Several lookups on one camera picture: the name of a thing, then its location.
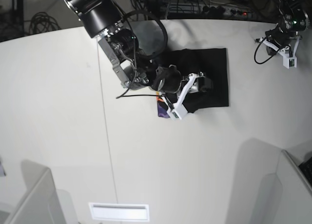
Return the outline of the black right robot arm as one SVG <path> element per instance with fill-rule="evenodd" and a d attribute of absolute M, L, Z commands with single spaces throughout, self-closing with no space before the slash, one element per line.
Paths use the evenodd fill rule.
<path fill-rule="evenodd" d="M 113 0 L 64 0 L 82 21 L 91 38 L 99 38 L 99 45 L 110 60 L 113 71 L 127 90 L 149 87 L 164 93 L 177 93 L 186 87 L 187 93 L 207 92 L 213 81 L 201 71 L 181 74 L 174 64 L 163 66 L 157 58 L 166 50 L 168 33 L 163 23 L 152 13 L 134 10 L 125 13 Z M 128 19 L 144 14 L 160 27 L 161 47 L 147 55 L 140 47 Z"/>

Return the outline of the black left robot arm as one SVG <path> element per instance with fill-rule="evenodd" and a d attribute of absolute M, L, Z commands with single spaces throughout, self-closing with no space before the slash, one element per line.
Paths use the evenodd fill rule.
<path fill-rule="evenodd" d="M 294 55 L 302 36 L 299 34 L 308 29 L 310 18 L 304 9 L 303 0 L 273 0 L 280 13 L 276 27 L 265 32 L 266 41 L 276 49 L 266 46 L 268 55 L 274 56 L 282 49 Z"/>

